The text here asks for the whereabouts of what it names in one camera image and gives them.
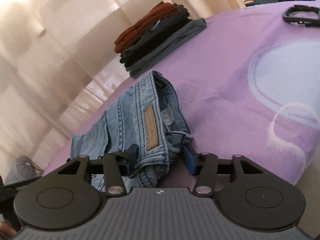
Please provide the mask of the person's left hand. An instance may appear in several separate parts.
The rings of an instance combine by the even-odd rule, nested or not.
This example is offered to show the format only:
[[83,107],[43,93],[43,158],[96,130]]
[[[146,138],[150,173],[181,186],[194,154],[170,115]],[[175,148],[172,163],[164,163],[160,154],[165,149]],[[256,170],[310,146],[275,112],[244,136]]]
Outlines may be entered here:
[[0,221],[0,233],[2,235],[14,236],[17,232],[9,224],[4,221]]

